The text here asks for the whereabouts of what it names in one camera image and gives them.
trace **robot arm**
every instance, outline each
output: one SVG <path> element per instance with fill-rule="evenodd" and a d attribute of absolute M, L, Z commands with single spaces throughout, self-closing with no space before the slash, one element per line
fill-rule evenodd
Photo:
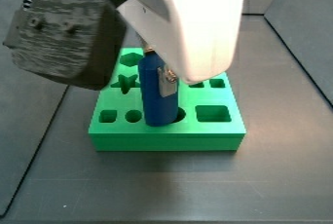
<path fill-rule="evenodd" d="M 118 8 L 186 84 L 230 66 L 243 0 L 128 0 Z"/>

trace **blue cylinder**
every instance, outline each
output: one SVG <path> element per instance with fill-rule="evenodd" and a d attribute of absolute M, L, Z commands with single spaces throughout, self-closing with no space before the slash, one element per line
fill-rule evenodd
<path fill-rule="evenodd" d="M 164 62 L 155 52 L 146 54 L 138 67 L 146 124 L 152 127 L 164 126 L 176 118 L 178 89 L 176 93 L 162 97 L 158 68 L 164 67 Z"/>

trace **hole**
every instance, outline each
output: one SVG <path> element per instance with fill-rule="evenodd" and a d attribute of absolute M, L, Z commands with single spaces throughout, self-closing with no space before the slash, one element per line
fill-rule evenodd
<path fill-rule="evenodd" d="M 203 88 L 205 85 L 203 85 L 203 82 L 202 83 L 198 83 L 198 84 L 194 84 L 191 86 L 189 86 L 190 88 Z"/>
<path fill-rule="evenodd" d="M 172 123 L 180 122 L 184 119 L 184 117 L 186 117 L 186 112 L 180 107 L 178 107 L 178 114 L 176 114 L 176 118 L 172 121 Z"/>
<path fill-rule="evenodd" d="M 213 88 L 225 88 L 222 79 L 210 79 L 210 84 Z"/>
<path fill-rule="evenodd" d="M 197 119 L 199 122 L 230 122 L 227 107 L 223 105 L 195 106 Z"/>
<path fill-rule="evenodd" d="M 118 111 L 116 110 L 104 110 L 100 112 L 99 115 L 99 122 L 100 123 L 112 123 L 118 118 Z"/>
<path fill-rule="evenodd" d="M 124 118 L 126 118 L 127 122 L 136 123 L 142 119 L 142 113 L 140 113 L 140 111 L 131 110 L 126 113 Z"/>
<path fill-rule="evenodd" d="M 120 57 L 119 63 L 131 67 L 134 65 L 138 65 L 138 62 L 140 59 L 142 59 L 142 55 L 136 53 L 131 53 Z"/>
<path fill-rule="evenodd" d="M 111 84 L 111 88 L 120 88 L 122 94 L 128 94 L 131 88 L 140 88 L 140 84 L 136 82 L 138 75 L 126 77 L 119 75 L 119 81 Z"/>

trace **green block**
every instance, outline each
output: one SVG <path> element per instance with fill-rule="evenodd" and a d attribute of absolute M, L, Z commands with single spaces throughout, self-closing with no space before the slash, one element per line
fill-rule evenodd
<path fill-rule="evenodd" d="M 194 86 L 180 82 L 176 120 L 150 127 L 139 88 L 140 58 L 142 49 L 122 49 L 111 83 L 100 91 L 88 129 L 96 150 L 237 150 L 246 129 L 226 74 Z"/>

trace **square hole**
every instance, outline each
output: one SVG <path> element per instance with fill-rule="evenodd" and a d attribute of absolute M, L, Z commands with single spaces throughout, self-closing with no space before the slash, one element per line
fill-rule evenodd
<path fill-rule="evenodd" d="M 210 79 L 210 84 L 213 88 L 225 88 L 222 79 Z"/>
<path fill-rule="evenodd" d="M 197 105 L 195 111 L 199 122 L 231 122 L 227 107 L 223 105 Z"/>
<path fill-rule="evenodd" d="M 100 112 L 99 115 L 99 122 L 100 123 L 112 123 L 118 118 L 118 111 L 116 110 L 104 110 Z"/>
<path fill-rule="evenodd" d="M 203 88 L 205 85 L 203 85 L 203 82 L 202 83 L 198 83 L 198 84 L 194 84 L 191 86 L 189 86 L 190 88 Z"/>

